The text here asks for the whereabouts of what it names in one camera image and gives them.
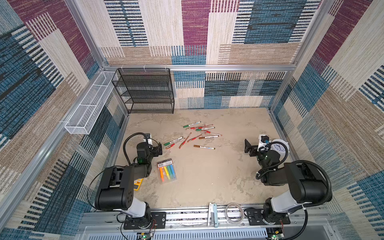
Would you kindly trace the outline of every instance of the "yellow highlighter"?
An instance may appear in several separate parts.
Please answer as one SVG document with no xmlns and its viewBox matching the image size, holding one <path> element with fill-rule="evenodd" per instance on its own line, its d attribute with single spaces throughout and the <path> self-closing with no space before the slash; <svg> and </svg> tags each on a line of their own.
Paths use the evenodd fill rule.
<svg viewBox="0 0 384 240">
<path fill-rule="evenodd" d="M 168 172 L 167 168 L 163 167 L 163 169 L 166 171 L 166 175 L 167 175 L 168 180 L 170 180 L 170 176 L 169 176 L 169 172 Z"/>
</svg>

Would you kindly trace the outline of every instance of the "patchwork carpet wall panel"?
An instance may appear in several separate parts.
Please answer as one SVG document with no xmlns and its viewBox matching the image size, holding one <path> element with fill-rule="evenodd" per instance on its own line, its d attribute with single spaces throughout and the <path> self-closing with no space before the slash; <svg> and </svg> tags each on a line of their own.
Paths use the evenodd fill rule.
<svg viewBox="0 0 384 240">
<path fill-rule="evenodd" d="M 64 0 L 0 0 L 0 200 L 98 66 Z"/>
<path fill-rule="evenodd" d="M 78 0 L 109 65 L 290 64 L 321 0 Z M 174 72 L 175 108 L 267 107 L 275 72 Z"/>
<path fill-rule="evenodd" d="M 384 1 L 336 0 L 274 114 L 329 174 L 344 239 L 384 239 Z"/>
<path fill-rule="evenodd" d="M 118 97 L 111 93 L 89 135 L 65 135 L 0 233 L 1 240 L 74 238 L 83 213 L 92 208 L 88 186 L 106 168 L 124 120 Z M 91 186 L 91 202 L 100 179 Z"/>
</svg>

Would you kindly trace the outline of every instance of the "clock face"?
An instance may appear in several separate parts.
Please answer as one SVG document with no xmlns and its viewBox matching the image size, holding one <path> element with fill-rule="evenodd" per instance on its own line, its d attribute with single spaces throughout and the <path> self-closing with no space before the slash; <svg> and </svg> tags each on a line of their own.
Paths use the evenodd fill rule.
<svg viewBox="0 0 384 240">
<path fill-rule="evenodd" d="M 285 152 L 285 148 L 284 148 L 283 145 L 281 145 L 281 144 L 274 144 L 274 146 L 275 146 L 275 149 L 276 149 L 277 151 Z"/>
</svg>

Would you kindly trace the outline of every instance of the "white wire basket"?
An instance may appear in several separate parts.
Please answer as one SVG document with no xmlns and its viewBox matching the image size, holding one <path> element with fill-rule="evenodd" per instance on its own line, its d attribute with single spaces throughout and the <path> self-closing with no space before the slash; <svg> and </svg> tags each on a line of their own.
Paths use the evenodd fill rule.
<svg viewBox="0 0 384 240">
<path fill-rule="evenodd" d="M 115 72 L 104 71 L 92 84 L 81 103 L 65 124 L 70 134 L 89 134 L 113 89 Z"/>
</svg>

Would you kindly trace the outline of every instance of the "black wire rack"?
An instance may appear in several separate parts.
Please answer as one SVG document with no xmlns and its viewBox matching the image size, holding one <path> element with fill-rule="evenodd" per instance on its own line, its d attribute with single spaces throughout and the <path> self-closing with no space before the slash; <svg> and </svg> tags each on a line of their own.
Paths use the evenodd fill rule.
<svg viewBox="0 0 384 240">
<path fill-rule="evenodd" d="M 173 95 L 168 68 L 118 68 L 112 81 L 128 113 L 173 113 Z"/>
</svg>

